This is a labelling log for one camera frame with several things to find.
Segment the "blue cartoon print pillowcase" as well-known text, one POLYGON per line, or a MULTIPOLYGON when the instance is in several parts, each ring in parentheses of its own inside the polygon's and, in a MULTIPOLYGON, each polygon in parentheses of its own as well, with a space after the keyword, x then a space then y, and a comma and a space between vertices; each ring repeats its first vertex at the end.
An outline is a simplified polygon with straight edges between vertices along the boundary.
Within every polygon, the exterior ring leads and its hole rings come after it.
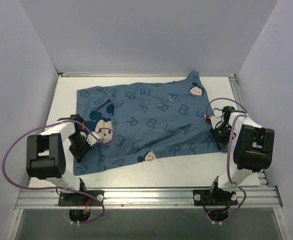
POLYGON ((77 91, 76 113, 95 144, 73 173, 86 175, 165 157, 218 152, 205 115, 207 91, 192 71, 179 81, 95 86, 77 91))

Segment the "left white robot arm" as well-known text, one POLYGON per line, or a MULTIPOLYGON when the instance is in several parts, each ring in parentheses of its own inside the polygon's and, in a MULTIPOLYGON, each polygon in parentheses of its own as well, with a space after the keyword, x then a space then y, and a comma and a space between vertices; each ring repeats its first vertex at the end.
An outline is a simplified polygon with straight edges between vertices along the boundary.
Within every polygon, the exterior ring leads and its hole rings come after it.
POLYGON ((61 192, 70 194, 69 199, 77 206, 86 203, 88 193, 84 181, 67 170, 63 143, 70 141, 68 150, 80 162, 91 149, 84 126, 84 119, 73 114, 58 119, 56 125, 40 134, 28 136, 26 141, 27 175, 61 187, 61 192))

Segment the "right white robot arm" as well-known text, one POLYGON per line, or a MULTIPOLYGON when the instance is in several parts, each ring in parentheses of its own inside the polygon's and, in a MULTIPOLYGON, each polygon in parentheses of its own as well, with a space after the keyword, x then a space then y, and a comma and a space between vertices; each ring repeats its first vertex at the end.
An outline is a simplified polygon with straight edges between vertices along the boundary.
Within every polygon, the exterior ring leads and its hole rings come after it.
POLYGON ((217 148, 227 149, 226 172, 216 177, 208 192, 215 205, 235 201, 235 191, 246 178, 270 167, 275 141, 275 131, 257 124, 246 112, 232 106, 221 112, 220 125, 210 129, 217 148))

